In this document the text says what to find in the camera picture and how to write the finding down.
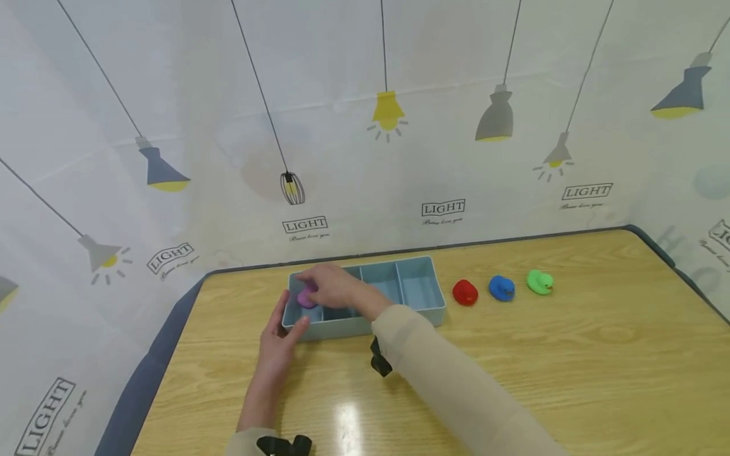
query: right hand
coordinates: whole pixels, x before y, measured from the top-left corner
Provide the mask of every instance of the right hand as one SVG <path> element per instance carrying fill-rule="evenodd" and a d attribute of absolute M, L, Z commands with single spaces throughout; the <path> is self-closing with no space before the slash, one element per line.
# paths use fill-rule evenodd
<path fill-rule="evenodd" d="M 351 307 L 374 321 L 392 302 L 376 287 L 349 275 L 334 263 L 320 263 L 296 276 L 303 282 L 311 281 L 319 290 L 310 293 L 310 300 L 332 309 Z"/>
<path fill-rule="evenodd" d="M 355 306 L 358 294 L 368 287 L 334 263 L 314 265 L 296 278 L 303 282 L 314 282 L 319 290 L 310 294 L 310 300 L 332 309 Z"/>

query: purple rubber duck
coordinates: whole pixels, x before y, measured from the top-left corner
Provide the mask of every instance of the purple rubber duck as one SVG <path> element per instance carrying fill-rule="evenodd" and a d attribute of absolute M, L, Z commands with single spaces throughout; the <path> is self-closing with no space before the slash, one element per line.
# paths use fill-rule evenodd
<path fill-rule="evenodd" d="M 313 309 L 317 304 L 311 302 L 310 293 L 314 293 L 319 290 L 314 282 L 306 281 L 304 283 L 304 289 L 296 295 L 296 302 L 305 309 Z"/>

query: blue rubber duck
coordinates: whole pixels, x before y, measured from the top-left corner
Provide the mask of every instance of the blue rubber duck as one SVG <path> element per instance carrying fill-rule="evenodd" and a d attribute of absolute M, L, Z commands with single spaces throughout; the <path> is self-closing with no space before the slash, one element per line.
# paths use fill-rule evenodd
<path fill-rule="evenodd" d="M 511 301 L 515 297 L 515 283 L 506 277 L 494 276 L 489 281 L 489 293 L 500 301 Z"/>

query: hanging cord line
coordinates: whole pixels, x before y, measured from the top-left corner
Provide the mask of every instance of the hanging cord line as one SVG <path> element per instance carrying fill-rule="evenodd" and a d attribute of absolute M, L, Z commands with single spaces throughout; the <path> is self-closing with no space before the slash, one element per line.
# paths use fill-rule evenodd
<path fill-rule="evenodd" d="M 7 170 L 10 171 L 12 173 L 12 175 L 15 176 L 16 179 L 18 179 L 19 181 L 21 181 L 23 183 L 23 185 L 25 185 L 28 188 L 28 190 L 30 190 L 36 196 L 36 198 L 38 198 L 39 200 L 41 200 L 41 202 L 43 204 L 45 204 L 46 206 L 48 206 L 48 209 L 52 210 L 54 214 L 58 215 L 58 218 L 60 218 L 61 220 L 63 220 L 73 231 L 76 231 L 76 234 L 78 234 L 79 237 L 83 237 L 84 236 L 83 234 L 81 234 L 81 231 L 77 230 L 76 227 L 71 224 L 71 222 L 69 222 L 68 220 L 66 220 L 66 218 L 63 215 L 59 214 L 58 211 L 55 210 L 53 208 L 53 206 L 51 206 L 48 203 L 48 201 L 44 200 L 43 197 L 40 196 L 38 194 L 38 192 L 36 192 L 35 189 L 33 189 L 31 187 L 31 185 L 28 184 L 22 177 L 20 177 L 20 175 L 18 175 L 18 173 L 16 173 L 13 168 L 10 168 L 10 165 L 8 165 L 7 163 L 5 163 L 5 160 L 3 160 L 2 158 L 0 158 L 0 163 L 2 163 L 3 166 L 5 166 L 5 168 L 7 168 Z"/>
<path fill-rule="evenodd" d="M 114 95 L 117 97 L 117 100 L 119 101 L 119 104 L 122 105 L 122 109 L 124 109 L 125 114 L 127 114 L 127 117 L 129 118 L 129 121 L 132 123 L 132 126 L 134 127 L 134 129 L 137 130 L 137 135 L 138 136 L 142 136 L 142 132 L 140 132 L 139 131 L 139 128 L 137 128 L 137 125 L 136 125 L 136 123 L 134 123 L 134 119 L 132 119 L 131 114 L 129 114 L 129 111 L 127 110 L 127 107 L 124 106 L 124 102 L 122 101 L 122 98 L 119 97 L 119 93 L 117 93 L 117 89 L 114 88 L 114 85 L 112 84 L 112 81 L 109 80 L 109 77 L 107 76 L 107 72 L 104 71 L 104 69 L 101 67 L 101 64 L 99 63 L 99 60 L 96 59 L 96 56 L 94 55 L 93 51 L 89 47 L 89 44 L 84 39 L 84 36 L 81 34 L 81 31 L 79 30 L 78 27 L 76 27 L 76 23 L 74 22 L 73 19 L 71 19 L 71 16 L 69 15 L 69 12 L 66 11 L 66 8 L 64 7 L 64 4 L 61 3 L 61 0 L 56 0 L 56 2 L 58 3 L 58 6 L 60 6 L 61 9 L 64 11 L 64 14 L 69 19 L 69 22 L 71 23 L 71 25 L 74 26 L 74 30 L 76 31 L 76 34 L 79 36 L 79 38 L 81 38 L 81 41 L 83 42 L 84 46 L 86 46 L 86 50 L 89 51 L 89 53 L 91 54 L 91 58 L 93 59 L 93 61 L 96 62 L 96 66 L 99 68 L 99 71 L 101 71 L 101 74 L 104 75 L 104 79 L 107 80 L 107 84 L 109 84 L 109 87 L 112 89 L 112 92 L 114 92 Z"/>
<path fill-rule="evenodd" d="M 385 55 L 385 13 L 383 12 L 383 0 L 380 0 L 380 25 L 383 31 L 383 74 L 385 75 L 385 91 L 388 91 L 388 58 Z"/>
<path fill-rule="evenodd" d="M 515 27 L 512 29 L 512 41 L 510 41 L 510 53 L 507 54 L 507 65 L 504 67 L 504 79 L 502 84 L 507 84 L 507 70 L 510 67 L 510 59 L 512 58 L 512 46 L 515 45 L 515 35 L 517 34 L 517 21 L 520 20 L 520 8 L 522 7 L 522 0 L 517 3 L 517 16 L 515 17 Z"/>
<path fill-rule="evenodd" d="M 596 38 L 596 44 L 593 46 L 593 52 L 591 53 L 591 59 L 588 61 L 588 68 L 585 69 L 585 74 L 583 75 L 583 80 L 580 81 L 580 87 L 578 88 L 578 95 L 575 97 L 575 103 L 573 104 L 573 110 L 570 112 L 570 118 L 568 119 L 568 126 L 565 128 L 565 131 L 568 131 L 570 129 L 570 123 L 573 121 L 573 114 L 575 114 L 575 108 L 578 107 L 578 100 L 580 99 L 580 93 L 583 92 L 583 85 L 585 84 L 585 78 L 588 77 L 588 72 L 591 70 L 591 64 L 593 63 L 593 57 L 596 56 L 596 50 L 598 49 L 598 43 L 601 41 L 601 35 L 603 34 L 603 29 L 606 28 L 606 22 L 608 22 L 608 16 L 611 14 L 611 8 L 613 8 L 613 2 L 614 2 L 614 0 L 611 0 L 611 4 L 608 5 L 608 11 L 606 12 L 606 17 L 603 19 L 603 24 L 601 25 L 601 30 L 598 32 L 598 38 Z"/>
<path fill-rule="evenodd" d="M 728 18 L 728 20 L 726 20 L 725 23 L 723 24 L 723 28 L 721 28 L 720 31 L 718 32 L 718 35 L 715 37 L 715 41 L 712 42 L 712 46 L 710 46 L 710 50 L 708 52 L 711 53 L 712 50 L 715 49 L 715 45 L 718 43 L 718 40 L 720 39 L 720 36 L 725 31 L 725 27 L 728 26 L 728 23 L 730 23 L 730 18 Z"/>
<path fill-rule="evenodd" d="M 289 172 L 289 168 L 286 167 L 286 160 L 284 160 L 284 152 L 281 151 L 281 143 L 279 143 L 279 136 L 276 134 L 276 128 L 274 127 L 274 121 L 272 119 L 272 113 L 269 111 L 269 105 L 266 102 L 264 96 L 264 89 L 261 88 L 261 81 L 258 78 L 256 72 L 256 66 L 253 64 L 253 57 L 251 57 L 251 51 L 248 49 L 248 42 L 246 41 L 246 35 L 243 33 L 243 26 L 241 25 L 241 18 L 238 16 L 238 9 L 236 9 L 236 3 L 231 0 L 231 6 L 233 12 L 236 15 L 236 22 L 238 22 L 238 29 L 241 31 L 241 37 L 243 38 L 243 45 L 246 46 L 246 53 L 248 54 L 248 60 L 251 62 L 251 69 L 253 69 L 253 76 L 256 78 L 256 84 L 258 84 L 258 91 L 261 92 L 261 99 L 264 100 L 264 108 L 266 108 L 266 115 L 269 116 L 269 123 L 272 125 L 272 131 L 274 131 L 274 139 L 276 139 L 276 145 L 279 147 L 279 155 L 281 155 L 281 161 L 284 163 L 284 171 Z"/>

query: green rubber duck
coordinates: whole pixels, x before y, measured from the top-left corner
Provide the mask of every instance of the green rubber duck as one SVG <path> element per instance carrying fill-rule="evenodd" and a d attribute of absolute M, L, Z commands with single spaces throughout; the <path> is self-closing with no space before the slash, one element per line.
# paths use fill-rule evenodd
<path fill-rule="evenodd" d="M 553 276 L 533 269 L 527 274 L 527 286 L 538 295 L 549 295 L 553 291 Z"/>

